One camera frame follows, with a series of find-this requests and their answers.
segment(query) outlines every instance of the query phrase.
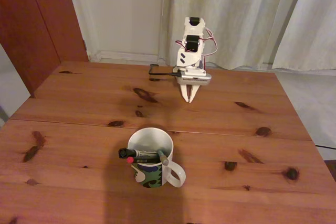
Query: mug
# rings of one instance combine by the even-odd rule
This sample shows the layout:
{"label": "mug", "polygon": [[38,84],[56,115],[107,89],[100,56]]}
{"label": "mug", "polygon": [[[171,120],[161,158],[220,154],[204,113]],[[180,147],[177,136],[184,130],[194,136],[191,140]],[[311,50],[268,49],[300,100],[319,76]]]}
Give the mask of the mug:
{"label": "mug", "polygon": [[[128,149],[147,152],[156,152],[161,149],[169,160],[166,166],[162,165],[162,163],[132,163],[131,166],[135,170],[135,180],[142,186],[155,188],[163,186],[166,182],[175,187],[183,185],[186,178],[185,171],[180,165],[173,162],[174,143],[165,131],[157,128],[138,130],[128,141]],[[172,170],[177,174],[179,179],[172,175]]]}

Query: wood knot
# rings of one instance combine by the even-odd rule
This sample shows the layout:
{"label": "wood knot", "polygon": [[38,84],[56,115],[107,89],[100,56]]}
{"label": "wood knot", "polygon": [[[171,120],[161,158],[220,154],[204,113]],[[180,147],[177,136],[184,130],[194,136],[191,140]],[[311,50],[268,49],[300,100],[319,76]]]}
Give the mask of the wood knot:
{"label": "wood knot", "polygon": [[17,224],[17,217],[14,217],[10,220],[9,224]]}
{"label": "wood knot", "polygon": [[258,159],[255,155],[247,150],[241,149],[238,150],[238,153],[249,163],[263,164],[263,161]]}
{"label": "wood knot", "polygon": [[30,148],[27,152],[26,155],[23,158],[23,162],[28,162],[29,160],[31,160],[38,152],[38,150],[40,149],[40,147],[38,146],[33,146],[32,148]]}
{"label": "wood knot", "polygon": [[30,186],[36,186],[36,185],[38,185],[39,183],[36,181],[36,180],[34,180],[33,178],[30,178],[29,180],[27,180],[27,182],[26,182],[28,185],[30,185]]}
{"label": "wood knot", "polygon": [[293,167],[289,167],[287,170],[282,172],[282,175],[290,180],[298,180],[300,176],[299,170]]}
{"label": "wood knot", "polygon": [[251,189],[251,187],[250,186],[248,186],[248,185],[246,185],[246,186],[243,186],[244,187],[244,189],[245,190],[247,190],[247,191],[250,191],[250,189]]}
{"label": "wood knot", "polygon": [[237,167],[237,162],[225,161],[224,167],[226,170],[232,172]]}
{"label": "wood knot", "polygon": [[42,148],[44,146],[44,144],[46,143],[45,137],[39,131],[33,131],[31,134],[33,135],[33,137],[36,140],[36,145],[39,148]]}
{"label": "wood knot", "polygon": [[112,127],[122,127],[124,125],[123,121],[113,121],[108,124],[108,126]]}
{"label": "wood knot", "polygon": [[68,71],[68,70],[64,70],[64,71],[61,71],[59,73],[72,73],[71,71]]}
{"label": "wood knot", "polygon": [[148,102],[153,102],[153,103],[157,103],[158,102],[147,91],[145,91],[143,89],[134,88],[133,91],[134,91],[134,93],[136,93],[138,95],[138,97],[140,97],[143,100],[146,100]]}
{"label": "wood knot", "polygon": [[238,106],[244,108],[244,109],[248,109],[248,110],[255,110],[255,108],[243,103],[243,102],[235,102]]}
{"label": "wood knot", "polygon": [[135,114],[136,114],[137,117],[139,117],[139,118],[144,118],[144,115],[143,115],[142,112],[139,111],[139,110],[136,110],[136,111],[135,111]]}
{"label": "wood knot", "polygon": [[256,135],[265,137],[268,136],[271,132],[271,129],[268,127],[260,127],[257,129]]}

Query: marker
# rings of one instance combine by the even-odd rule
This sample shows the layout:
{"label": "marker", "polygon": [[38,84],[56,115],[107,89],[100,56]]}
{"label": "marker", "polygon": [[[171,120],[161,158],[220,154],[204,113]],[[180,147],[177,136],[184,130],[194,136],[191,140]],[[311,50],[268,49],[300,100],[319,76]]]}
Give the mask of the marker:
{"label": "marker", "polygon": [[163,165],[168,165],[169,164],[169,160],[167,158],[166,155],[164,155],[162,150],[158,150],[158,155],[160,157],[160,161],[162,162]]}
{"label": "marker", "polygon": [[128,157],[127,163],[133,164],[133,163],[140,163],[140,164],[156,164],[159,163],[159,159],[135,159],[134,157]]}
{"label": "marker", "polygon": [[120,158],[136,157],[138,159],[155,159],[159,157],[157,152],[145,152],[127,148],[119,149],[118,153]]}

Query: red pen cap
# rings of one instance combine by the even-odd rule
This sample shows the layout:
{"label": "red pen cap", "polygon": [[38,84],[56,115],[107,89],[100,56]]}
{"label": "red pen cap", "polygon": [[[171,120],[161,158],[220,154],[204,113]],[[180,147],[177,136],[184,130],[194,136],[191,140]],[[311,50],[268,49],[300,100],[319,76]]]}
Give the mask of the red pen cap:
{"label": "red pen cap", "polygon": [[132,164],[134,162],[134,157],[128,157],[127,163]]}

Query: floor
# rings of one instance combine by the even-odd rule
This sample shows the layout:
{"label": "floor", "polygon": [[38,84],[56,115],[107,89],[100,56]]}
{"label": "floor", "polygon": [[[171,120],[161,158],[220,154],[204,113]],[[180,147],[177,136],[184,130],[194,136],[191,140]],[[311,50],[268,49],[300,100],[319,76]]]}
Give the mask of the floor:
{"label": "floor", "polygon": [[[276,75],[315,144],[336,148],[336,76]],[[336,150],[318,150],[324,160],[336,159]]]}

